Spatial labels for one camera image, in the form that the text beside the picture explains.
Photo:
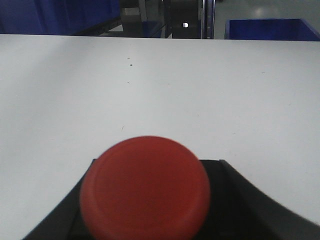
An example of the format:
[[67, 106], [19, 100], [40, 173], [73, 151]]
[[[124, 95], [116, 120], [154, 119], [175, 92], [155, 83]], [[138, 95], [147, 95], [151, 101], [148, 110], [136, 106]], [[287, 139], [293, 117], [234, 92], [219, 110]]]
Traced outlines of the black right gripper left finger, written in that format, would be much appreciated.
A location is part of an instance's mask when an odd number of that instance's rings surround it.
[[82, 176], [70, 192], [34, 227], [25, 240], [93, 240], [80, 210]]

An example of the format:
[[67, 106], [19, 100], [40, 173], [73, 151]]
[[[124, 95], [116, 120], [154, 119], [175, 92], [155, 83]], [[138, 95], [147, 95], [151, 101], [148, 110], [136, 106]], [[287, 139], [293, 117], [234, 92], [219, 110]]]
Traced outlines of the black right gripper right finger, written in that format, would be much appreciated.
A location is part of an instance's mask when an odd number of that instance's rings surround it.
[[318, 240], [319, 225], [276, 202], [225, 160], [201, 160], [210, 207], [196, 240]]

